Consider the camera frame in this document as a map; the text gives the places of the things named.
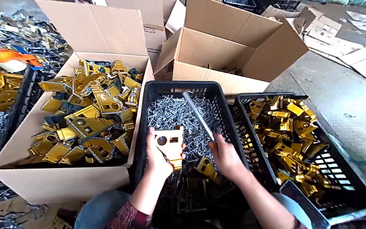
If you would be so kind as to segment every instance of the gold painted part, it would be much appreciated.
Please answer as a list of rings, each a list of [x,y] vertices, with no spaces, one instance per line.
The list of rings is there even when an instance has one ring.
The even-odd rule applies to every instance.
[[[157,148],[166,156],[175,171],[182,168],[183,126],[175,130],[156,130],[155,142]]]

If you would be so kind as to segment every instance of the pile of scrap metal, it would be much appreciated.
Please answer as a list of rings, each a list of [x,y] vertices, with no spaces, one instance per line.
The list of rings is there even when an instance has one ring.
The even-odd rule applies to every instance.
[[[41,71],[55,76],[72,49],[51,23],[25,15],[23,10],[12,16],[0,12],[0,49],[34,55],[43,65]]]
[[[51,98],[42,107],[45,131],[33,136],[30,158],[19,164],[106,163],[129,154],[143,74],[115,61],[80,60],[73,76],[39,83]]]
[[[316,153],[326,152],[329,145],[313,135],[317,117],[303,103],[305,99],[274,96],[251,100],[246,109],[278,182],[295,181],[304,195],[316,200],[324,193],[321,187],[335,187],[319,173],[319,166],[308,162]],[[250,165],[260,163],[254,147],[252,143],[244,147]]]

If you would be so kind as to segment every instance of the plastic crate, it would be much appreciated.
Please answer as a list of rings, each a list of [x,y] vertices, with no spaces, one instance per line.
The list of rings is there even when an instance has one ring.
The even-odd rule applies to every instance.
[[[301,0],[276,0],[276,4],[279,6],[279,9],[293,12],[297,10],[300,2]]]
[[[254,0],[222,0],[224,4],[233,6],[233,7],[245,7],[245,8],[255,8],[257,4],[255,4]]]
[[[162,96],[173,96],[175,98],[183,98],[184,91],[193,92],[193,96],[204,96],[218,107],[218,112],[222,120],[223,136],[227,142],[234,145],[238,155],[242,159],[246,167],[246,158],[239,141],[234,120],[228,109],[227,101],[221,86],[213,81],[150,81],[145,85],[143,96],[142,113],[135,150],[135,186],[139,184],[144,174],[146,160],[146,134],[149,132],[148,127],[148,107],[153,101]]]
[[[290,92],[243,93],[236,97],[234,103],[238,113],[234,118],[242,118],[246,126],[245,131],[250,135],[252,143],[256,145],[255,150],[257,151],[259,161],[263,164],[262,168],[267,169],[267,171],[261,171],[262,174],[258,174],[258,171],[253,172],[257,178],[270,177],[271,181],[267,183],[268,185],[276,184],[276,178],[266,155],[263,153],[261,143],[255,135],[252,123],[247,117],[244,104],[248,104],[251,100],[266,97],[272,98],[278,95],[283,95],[287,98],[300,98],[300,96]],[[366,216],[366,182],[351,167],[344,154],[341,153],[344,150],[327,136],[320,123],[316,124],[319,127],[313,131],[314,136],[321,142],[329,144],[330,147],[327,151],[317,153],[310,161],[320,166],[320,173],[331,181],[332,186],[338,187],[338,189],[322,188],[324,195],[320,199],[320,203],[325,208],[320,209],[320,212],[327,218],[330,225]]]

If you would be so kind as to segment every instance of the cardboard box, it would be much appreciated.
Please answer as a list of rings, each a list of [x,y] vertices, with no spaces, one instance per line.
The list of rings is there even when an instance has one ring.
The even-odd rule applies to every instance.
[[[154,74],[162,80],[216,81],[225,95],[262,92],[308,50],[285,18],[277,22],[212,0],[190,0],[185,27],[164,42]],[[208,64],[237,67],[244,77],[207,69]]]
[[[81,59],[111,63],[121,60],[124,65],[145,72],[144,84],[153,80],[139,10],[47,0],[37,3],[74,49],[59,76],[74,76],[73,68],[80,67]],[[26,150],[33,143],[31,136],[43,130],[43,117],[50,114],[41,110],[49,97],[50,92],[42,95],[0,152],[0,180],[31,204],[89,200],[100,192],[127,184],[127,165],[132,164],[134,150],[128,163],[118,167],[6,169],[29,156]],[[133,147],[140,113],[139,109]]]
[[[139,9],[144,22],[145,45],[155,69],[162,51],[162,43],[166,40],[162,0],[106,0],[109,7]]]

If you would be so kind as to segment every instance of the maroon sleeve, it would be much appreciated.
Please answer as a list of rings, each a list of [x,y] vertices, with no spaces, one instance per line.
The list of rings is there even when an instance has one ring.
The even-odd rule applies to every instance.
[[[296,217],[294,218],[294,229],[308,229]]]
[[[148,216],[127,202],[112,218],[107,229],[146,229],[150,225],[152,216]]]

